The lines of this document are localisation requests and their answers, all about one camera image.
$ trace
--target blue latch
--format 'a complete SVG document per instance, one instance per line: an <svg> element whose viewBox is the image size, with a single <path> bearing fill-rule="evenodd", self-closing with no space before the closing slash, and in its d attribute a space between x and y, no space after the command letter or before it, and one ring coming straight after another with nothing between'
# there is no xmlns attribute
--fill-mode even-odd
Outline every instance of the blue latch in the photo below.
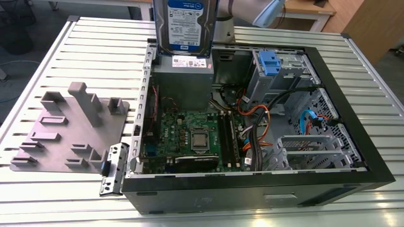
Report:
<svg viewBox="0 0 404 227"><path fill-rule="evenodd" d="M264 67L266 76L276 76L280 66L280 59L276 57L274 51L259 51L260 62Z"/></svg>

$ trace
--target motherboard chip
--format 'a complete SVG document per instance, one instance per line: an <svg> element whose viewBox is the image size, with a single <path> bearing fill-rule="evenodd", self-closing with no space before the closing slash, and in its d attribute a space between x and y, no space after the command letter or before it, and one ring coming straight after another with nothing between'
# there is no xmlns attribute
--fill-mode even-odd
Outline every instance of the motherboard chip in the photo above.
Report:
<svg viewBox="0 0 404 227"><path fill-rule="evenodd" d="M198 154L210 150L210 132L206 130L191 131L191 149Z"/></svg>
<svg viewBox="0 0 404 227"><path fill-rule="evenodd" d="M194 134L194 146L195 147L207 146L207 134Z"/></svg>

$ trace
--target hard drive label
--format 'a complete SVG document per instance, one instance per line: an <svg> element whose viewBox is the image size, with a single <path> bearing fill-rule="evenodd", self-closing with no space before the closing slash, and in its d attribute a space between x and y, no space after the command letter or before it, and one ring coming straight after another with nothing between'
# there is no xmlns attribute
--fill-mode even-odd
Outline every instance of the hard drive label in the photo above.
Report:
<svg viewBox="0 0 404 227"><path fill-rule="evenodd" d="M207 60L199 59L195 56L172 56L172 67L182 68L207 68Z"/></svg>
<svg viewBox="0 0 404 227"><path fill-rule="evenodd" d="M203 4L188 1L168 1L168 42L175 50L194 51L200 46Z"/></svg>

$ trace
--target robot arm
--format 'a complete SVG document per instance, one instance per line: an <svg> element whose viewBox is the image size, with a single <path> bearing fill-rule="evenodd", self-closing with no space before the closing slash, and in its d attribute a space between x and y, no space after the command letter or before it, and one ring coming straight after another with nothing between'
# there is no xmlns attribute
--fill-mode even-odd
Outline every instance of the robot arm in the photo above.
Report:
<svg viewBox="0 0 404 227"><path fill-rule="evenodd" d="M220 0L214 40L231 42L235 39L234 17L252 25L268 27L283 9L286 0Z"/></svg>
<svg viewBox="0 0 404 227"><path fill-rule="evenodd" d="M255 26L268 27L284 3L286 0L220 0L219 16L235 16Z"/></svg>

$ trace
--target metal bracket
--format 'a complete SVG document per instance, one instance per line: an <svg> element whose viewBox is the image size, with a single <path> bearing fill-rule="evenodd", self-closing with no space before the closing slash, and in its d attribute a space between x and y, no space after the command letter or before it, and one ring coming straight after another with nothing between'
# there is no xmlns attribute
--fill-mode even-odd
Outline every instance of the metal bracket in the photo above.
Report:
<svg viewBox="0 0 404 227"><path fill-rule="evenodd" d="M107 161L103 163L102 175L103 182L100 188L100 197L120 196L120 185L126 172L127 155L130 152L130 145L119 143L110 147Z"/></svg>

